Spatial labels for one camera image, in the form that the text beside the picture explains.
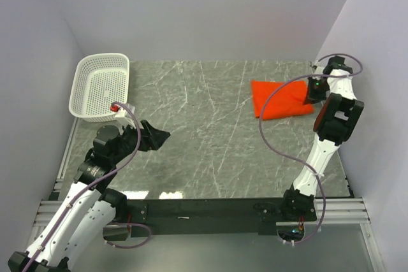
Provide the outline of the orange t shirt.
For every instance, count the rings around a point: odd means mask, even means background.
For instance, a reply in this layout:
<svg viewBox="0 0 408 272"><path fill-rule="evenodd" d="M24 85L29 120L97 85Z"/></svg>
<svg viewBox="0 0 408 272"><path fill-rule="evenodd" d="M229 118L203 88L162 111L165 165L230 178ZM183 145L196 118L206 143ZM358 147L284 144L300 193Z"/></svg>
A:
<svg viewBox="0 0 408 272"><path fill-rule="evenodd" d="M251 80L252 105L256 118L260 117L262 107L269 95L281 85L283 85L281 82ZM271 98L262 119L272 120L314 113L314 107L304 103L306 95L307 85L304 81L291 82Z"/></svg>

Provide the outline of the white perforated plastic basket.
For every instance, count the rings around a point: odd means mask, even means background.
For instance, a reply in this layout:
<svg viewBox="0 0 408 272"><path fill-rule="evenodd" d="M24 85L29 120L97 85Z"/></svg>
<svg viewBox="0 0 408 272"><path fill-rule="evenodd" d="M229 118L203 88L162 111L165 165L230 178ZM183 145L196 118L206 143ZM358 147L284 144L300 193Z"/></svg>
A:
<svg viewBox="0 0 408 272"><path fill-rule="evenodd" d="M128 100L129 66L128 57L120 53L84 57L76 67L69 112L87 122L113 121L111 104Z"/></svg>

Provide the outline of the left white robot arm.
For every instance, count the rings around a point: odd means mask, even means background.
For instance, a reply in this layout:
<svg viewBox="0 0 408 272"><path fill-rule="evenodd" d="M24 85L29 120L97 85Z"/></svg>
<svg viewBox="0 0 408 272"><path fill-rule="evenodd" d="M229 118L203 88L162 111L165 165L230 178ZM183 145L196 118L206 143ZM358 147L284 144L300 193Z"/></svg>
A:
<svg viewBox="0 0 408 272"><path fill-rule="evenodd" d="M8 260L11 271L70 271L85 244L110 222L127 219L126 195L110 189L119 162L135 151L159 150L171 136L146 120L100 127L66 198L25 252Z"/></svg>

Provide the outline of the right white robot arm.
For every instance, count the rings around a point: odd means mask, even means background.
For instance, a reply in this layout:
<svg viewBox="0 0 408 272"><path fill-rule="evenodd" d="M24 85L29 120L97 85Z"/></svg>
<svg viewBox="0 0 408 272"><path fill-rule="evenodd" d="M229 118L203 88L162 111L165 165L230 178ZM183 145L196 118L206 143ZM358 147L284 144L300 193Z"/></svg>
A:
<svg viewBox="0 0 408 272"><path fill-rule="evenodd" d="M347 54L330 54L323 57L325 66L315 63L315 75L308 77L305 104L323 103L314 122L314 143L303 163L303 169L290 188L285 191L280 204L280 214L286 220L312 218L318 180L341 144L352 135L365 104L353 91L356 74L346 64Z"/></svg>

